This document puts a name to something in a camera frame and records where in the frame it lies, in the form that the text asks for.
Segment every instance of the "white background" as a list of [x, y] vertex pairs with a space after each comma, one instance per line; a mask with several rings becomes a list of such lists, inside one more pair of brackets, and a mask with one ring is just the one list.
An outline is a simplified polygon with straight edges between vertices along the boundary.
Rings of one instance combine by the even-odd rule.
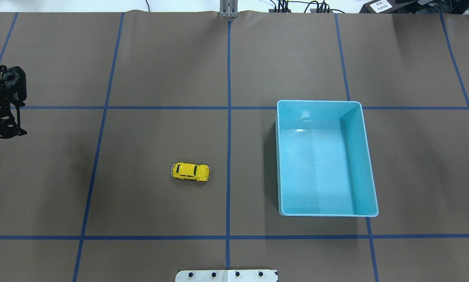
[[[220, 7], [220, 0], [148, 0], [148, 2], [151, 11], [218, 11]], [[330, 8], [340, 9], [346, 13], [358, 13], [366, 2], [368, 0], [327, 0]], [[270, 0], [238, 0], [239, 11], [267, 12], [273, 7]], [[306, 4], [290, 3], [288, 7], [294, 13], [302, 13]], [[133, 9], [147, 11], [145, 0], [0, 0], [0, 11], [83, 12]]]

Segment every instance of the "toy car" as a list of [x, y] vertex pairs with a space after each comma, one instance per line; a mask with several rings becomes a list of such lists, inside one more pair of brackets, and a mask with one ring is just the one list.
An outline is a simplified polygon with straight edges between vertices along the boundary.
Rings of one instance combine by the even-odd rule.
[[210, 167], [206, 164], [176, 163], [173, 164], [170, 174], [177, 179], [208, 181]]

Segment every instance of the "light blue tray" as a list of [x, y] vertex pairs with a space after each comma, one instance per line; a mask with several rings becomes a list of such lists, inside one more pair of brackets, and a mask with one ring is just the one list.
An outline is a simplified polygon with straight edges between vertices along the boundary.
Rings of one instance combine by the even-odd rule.
[[276, 142], [281, 215], [379, 214], [360, 103], [281, 100]]

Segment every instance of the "white metal bracket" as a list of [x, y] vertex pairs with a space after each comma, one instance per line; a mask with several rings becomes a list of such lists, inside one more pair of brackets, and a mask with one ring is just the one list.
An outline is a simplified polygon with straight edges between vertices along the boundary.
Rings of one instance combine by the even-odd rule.
[[179, 271], [175, 282], [278, 282], [278, 271], [269, 269]]
[[220, 0], [219, 14], [221, 18], [237, 18], [238, 0]]

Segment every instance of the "label sticker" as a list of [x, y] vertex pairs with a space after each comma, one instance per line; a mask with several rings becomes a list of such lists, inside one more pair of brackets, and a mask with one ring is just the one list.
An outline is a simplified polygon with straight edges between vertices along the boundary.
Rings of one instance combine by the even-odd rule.
[[380, 13], [382, 11], [386, 11], [387, 9], [392, 8], [393, 6], [391, 6], [391, 4], [387, 0], [381, 0], [370, 4], [370, 7], [372, 7], [372, 9], [374, 9], [376, 13]]

